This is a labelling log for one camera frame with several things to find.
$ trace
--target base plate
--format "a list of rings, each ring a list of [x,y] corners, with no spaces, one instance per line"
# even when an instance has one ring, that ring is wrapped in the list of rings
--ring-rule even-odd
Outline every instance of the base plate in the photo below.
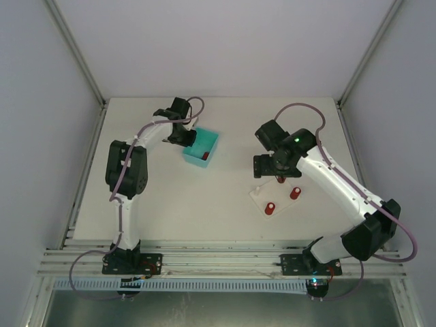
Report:
[[[277,213],[285,210],[289,206],[297,202],[303,194],[293,200],[290,198],[292,189],[296,185],[291,185],[287,180],[284,183],[279,183],[276,178],[271,181],[256,187],[249,193],[251,199],[253,199],[255,205],[259,208],[260,212],[266,220],[271,219]],[[271,215],[265,213],[266,205],[272,202],[275,204],[275,210]]]
[[[302,254],[282,254],[280,255],[281,272],[283,276],[334,276],[342,275],[341,263],[339,260],[332,260],[326,264],[320,264],[316,273],[312,273],[303,262]]]
[[[103,275],[160,275],[162,266],[162,254],[141,253],[139,265],[134,269],[117,260],[109,259],[107,265],[103,265]]]

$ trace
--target white table surface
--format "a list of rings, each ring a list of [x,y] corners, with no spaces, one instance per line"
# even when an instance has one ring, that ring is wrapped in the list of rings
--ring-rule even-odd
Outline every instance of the white table surface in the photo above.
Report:
[[[126,140],[157,109],[171,106],[172,98],[111,99],[87,187],[80,207],[74,239],[111,240],[116,211],[109,203],[104,176],[109,145]],[[208,168],[185,162],[182,147],[159,144],[149,153],[149,181],[140,195],[139,223],[143,240],[311,240],[350,227],[339,206],[309,178],[292,178],[302,189],[297,203],[265,220],[249,192],[274,177],[253,177],[253,156],[266,153],[254,136],[284,105],[306,102],[326,116],[323,145],[353,177],[356,172],[332,98],[204,98],[199,127],[220,133]],[[193,101],[194,112],[199,102]],[[305,127],[315,132],[321,120],[308,108],[295,107],[278,120],[290,134]]]

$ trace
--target blue plastic box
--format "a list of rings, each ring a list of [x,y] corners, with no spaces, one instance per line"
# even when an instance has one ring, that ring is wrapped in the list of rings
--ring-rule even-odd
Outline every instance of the blue plastic box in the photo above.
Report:
[[[219,134],[200,127],[197,127],[196,131],[196,141],[192,146],[183,149],[182,156],[187,162],[206,168],[217,147]],[[209,155],[206,160],[203,160],[206,152],[209,152]]]

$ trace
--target white wall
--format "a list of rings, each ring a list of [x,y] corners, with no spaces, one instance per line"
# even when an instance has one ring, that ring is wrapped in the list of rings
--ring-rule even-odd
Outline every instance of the white wall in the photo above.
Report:
[[[370,185],[402,206],[420,246],[408,264],[427,326],[436,326],[436,1],[407,1],[345,104]],[[396,243],[409,251],[402,231]]]
[[[2,1],[0,31],[0,326],[17,326],[98,108],[42,1]]]
[[[105,97],[330,96],[392,0],[58,0]]]

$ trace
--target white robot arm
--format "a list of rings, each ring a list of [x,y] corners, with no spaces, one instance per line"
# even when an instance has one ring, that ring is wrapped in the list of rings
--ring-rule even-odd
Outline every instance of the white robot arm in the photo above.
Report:
[[[105,275],[141,275],[149,268],[150,263],[144,264],[146,258],[140,253],[137,222],[138,196],[148,181],[147,155],[164,140],[181,146],[194,143],[196,131],[191,127],[202,110],[187,119],[189,109],[188,100],[176,97],[171,108],[154,113],[152,121],[143,127],[139,136],[125,142],[115,140],[110,145],[106,183],[112,192],[111,199],[117,200],[116,225],[121,230],[113,239],[110,247],[113,251],[104,256],[102,272]]]
[[[349,219],[351,227],[347,229],[345,226],[340,234],[321,237],[303,251],[309,271],[315,271],[319,264],[340,258],[352,256],[361,261],[368,260],[394,236],[396,224],[370,202],[396,218],[399,217],[400,206],[394,200],[384,202],[360,185],[323,148],[330,163],[326,162],[310,131],[300,129],[289,135],[275,120],[271,120],[263,124],[255,135],[267,151],[272,151],[271,155],[256,155],[253,158],[255,178],[307,175],[338,203]],[[365,198],[345,182],[335,168],[355,184]]]

